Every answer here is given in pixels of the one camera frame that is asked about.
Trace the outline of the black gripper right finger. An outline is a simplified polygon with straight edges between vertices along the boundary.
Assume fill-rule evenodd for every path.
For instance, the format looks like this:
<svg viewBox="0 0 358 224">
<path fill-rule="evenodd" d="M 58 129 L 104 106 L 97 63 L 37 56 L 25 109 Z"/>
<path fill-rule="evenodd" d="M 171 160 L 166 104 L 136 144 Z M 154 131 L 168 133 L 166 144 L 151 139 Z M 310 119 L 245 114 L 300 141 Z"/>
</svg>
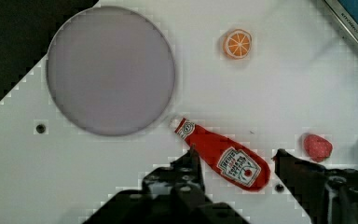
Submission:
<svg viewBox="0 0 358 224">
<path fill-rule="evenodd" d="M 358 170 L 327 169 L 284 149 L 273 160 L 275 174 L 312 224 L 358 224 Z"/>
</svg>

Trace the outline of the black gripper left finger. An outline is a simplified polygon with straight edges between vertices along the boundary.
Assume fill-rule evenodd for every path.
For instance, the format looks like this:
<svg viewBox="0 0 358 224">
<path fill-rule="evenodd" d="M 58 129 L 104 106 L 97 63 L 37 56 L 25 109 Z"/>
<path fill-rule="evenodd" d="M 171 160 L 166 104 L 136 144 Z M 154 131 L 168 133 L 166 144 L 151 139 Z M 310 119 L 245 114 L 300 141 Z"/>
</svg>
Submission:
<svg viewBox="0 0 358 224">
<path fill-rule="evenodd" d="M 227 203 L 205 194 L 195 148 L 145 176 L 139 190 L 122 190 L 83 224 L 249 224 Z"/>
</svg>

